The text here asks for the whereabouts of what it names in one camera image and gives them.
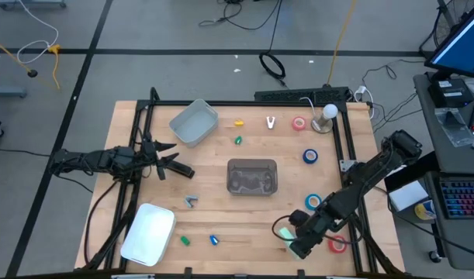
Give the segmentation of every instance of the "orange wire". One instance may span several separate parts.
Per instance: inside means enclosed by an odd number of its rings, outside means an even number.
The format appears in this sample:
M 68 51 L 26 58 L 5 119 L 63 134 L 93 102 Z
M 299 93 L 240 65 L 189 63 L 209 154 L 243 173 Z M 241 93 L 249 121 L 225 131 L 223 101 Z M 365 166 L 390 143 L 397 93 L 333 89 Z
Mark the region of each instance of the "orange wire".
M 54 70 L 52 71 L 52 78 L 54 79 L 54 82 L 56 83 L 57 90 L 60 90 L 61 87 L 59 86 L 59 81 L 57 81 L 57 78 L 56 78 L 57 65 L 59 65 L 59 54 L 56 53 L 56 64 L 54 65 Z
M 3 45 L 1 45 L 1 44 L 0 44 L 0 49 L 1 49 L 1 50 L 4 50 L 4 52 L 7 53 L 19 66 L 25 68 L 25 70 L 26 70 L 27 73 L 31 72 L 31 69 L 30 69 L 30 68 L 28 68 L 25 64 L 19 62 L 19 61 L 16 59 L 16 57 L 14 57 L 14 55 L 12 55 L 12 53 L 10 53 L 10 52 L 9 52 Z M 37 80 L 40 81 L 40 83 L 42 83 L 43 85 L 48 86 L 48 87 L 54 89 L 54 86 L 49 85 L 48 83 L 45 82 L 45 80 L 40 79 L 38 76 L 37 76 Z
M 328 85 L 330 84 L 330 79 L 331 79 L 331 76 L 333 75 L 333 69 L 335 67 L 335 60 L 337 59 L 337 52 L 338 52 L 338 48 L 340 47 L 340 42 L 342 41 L 342 38 L 344 37 L 344 33 L 345 33 L 345 30 L 347 29 L 348 22 L 351 20 L 351 16 L 352 16 L 352 13 L 354 12 L 354 7 L 355 7 L 356 2 L 357 0 L 352 0 L 351 8 L 348 10 L 347 18 L 344 22 L 344 25 L 342 26 L 342 31 L 340 32 L 340 36 L 338 37 L 337 45 L 333 53 L 333 60 L 331 61 L 330 74 L 328 74 L 328 80 L 327 80 Z

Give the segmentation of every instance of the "keyboard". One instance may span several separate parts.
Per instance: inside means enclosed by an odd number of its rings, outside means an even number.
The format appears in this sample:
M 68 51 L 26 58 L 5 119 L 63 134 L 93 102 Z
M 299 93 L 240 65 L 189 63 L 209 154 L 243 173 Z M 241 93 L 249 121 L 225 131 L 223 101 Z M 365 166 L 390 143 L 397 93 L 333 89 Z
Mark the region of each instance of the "keyboard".
M 277 91 L 256 91 L 255 101 L 293 102 L 302 97 L 310 98 L 314 105 L 324 105 L 331 102 L 345 102 L 349 96 L 348 87 L 324 87 Z
M 436 188 L 448 219 L 474 219 L 474 177 L 441 177 Z

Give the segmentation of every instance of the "computer monitor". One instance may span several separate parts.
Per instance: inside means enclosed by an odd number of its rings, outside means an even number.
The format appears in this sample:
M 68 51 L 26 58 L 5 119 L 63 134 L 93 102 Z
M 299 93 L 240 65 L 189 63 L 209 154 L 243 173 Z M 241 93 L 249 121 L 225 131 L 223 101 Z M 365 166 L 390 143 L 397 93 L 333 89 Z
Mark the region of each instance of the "computer monitor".
M 424 65 L 439 70 L 435 77 L 463 74 L 474 78 L 474 8 Z

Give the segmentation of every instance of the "wooden tabletop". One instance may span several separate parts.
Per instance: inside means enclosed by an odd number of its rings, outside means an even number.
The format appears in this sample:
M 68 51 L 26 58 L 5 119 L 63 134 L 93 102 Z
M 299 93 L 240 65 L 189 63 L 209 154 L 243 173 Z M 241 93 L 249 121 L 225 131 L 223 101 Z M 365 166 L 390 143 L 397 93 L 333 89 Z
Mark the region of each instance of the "wooden tabletop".
M 136 102 L 117 102 L 112 116 L 106 148 L 127 146 L 130 138 Z M 218 127 L 195 148 L 188 148 L 169 129 L 168 123 L 184 107 L 156 106 L 151 125 L 153 139 L 178 145 L 161 155 L 179 152 L 177 161 L 191 166 L 195 171 L 192 180 L 166 171 L 166 180 L 159 181 L 155 170 L 143 178 L 138 206 L 150 203 L 175 213 L 177 223 L 163 260 L 154 267 L 129 261 L 128 272 L 183 273 L 192 267 L 194 274 L 296 274 L 304 269 L 307 275 L 354 275 L 351 248 L 344 253 L 329 251 L 327 241 L 316 245 L 305 260 L 296 260 L 280 239 L 271 231 L 272 223 L 280 216 L 295 209 L 305 210 L 304 199 L 317 193 L 326 197 L 341 188 L 333 133 L 318 134 L 310 128 L 310 108 L 283 107 L 214 107 L 219 113 Z M 291 121 L 301 115 L 307 119 L 306 130 L 292 129 Z M 351 132 L 358 160 L 369 160 L 378 153 L 365 104 L 348 104 Z M 275 128 L 266 126 L 266 116 L 275 116 Z M 236 127 L 235 119 L 244 120 Z M 344 155 L 348 152 L 344 127 L 339 125 Z M 234 139 L 242 136 L 240 146 Z M 305 149 L 313 148 L 319 154 L 315 164 L 305 164 Z M 269 197 L 233 196 L 227 191 L 227 162 L 232 158 L 273 159 L 278 166 L 278 190 Z M 111 185 L 112 177 L 100 174 L 95 185 L 91 205 Z M 119 186 L 116 186 L 99 203 L 91 220 L 89 257 L 104 243 L 110 233 L 112 216 L 116 207 Z M 187 208 L 186 195 L 197 195 L 194 208 Z M 404 270 L 402 255 L 396 236 L 393 217 L 386 208 L 386 196 L 380 191 L 370 191 L 366 207 L 372 236 L 396 267 Z M 280 222 L 277 228 L 291 227 Z M 220 241 L 213 246 L 209 235 Z M 348 228 L 338 234 L 345 239 Z M 191 244 L 180 241 L 186 236 Z M 116 244 L 115 266 L 119 263 L 121 236 Z M 368 270 L 365 244 L 360 243 L 362 262 Z M 83 239 L 76 260 L 76 267 L 85 265 Z

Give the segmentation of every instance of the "red tape roll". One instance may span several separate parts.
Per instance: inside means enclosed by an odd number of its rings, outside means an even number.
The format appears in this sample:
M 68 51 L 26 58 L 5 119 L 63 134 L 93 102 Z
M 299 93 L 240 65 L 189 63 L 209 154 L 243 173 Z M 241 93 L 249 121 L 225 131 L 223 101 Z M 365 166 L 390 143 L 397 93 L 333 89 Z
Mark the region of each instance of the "red tape roll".
M 341 241 L 345 241 L 345 238 L 343 238 L 342 236 L 334 236 L 333 238 L 341 240 Z M 335 242 L 335 241 L 329 239 L 328 240 L 328 247 L 330 247 L 330 251 L 333 252 L 333 253 L 343 253 L 347 249 L 347 244 L 338 243 L 338 242 Z
M 292 120 L 292 128 L 295 131 L 302 131 L 306 128 L 306 120 L 303 117 L 297 116 Z

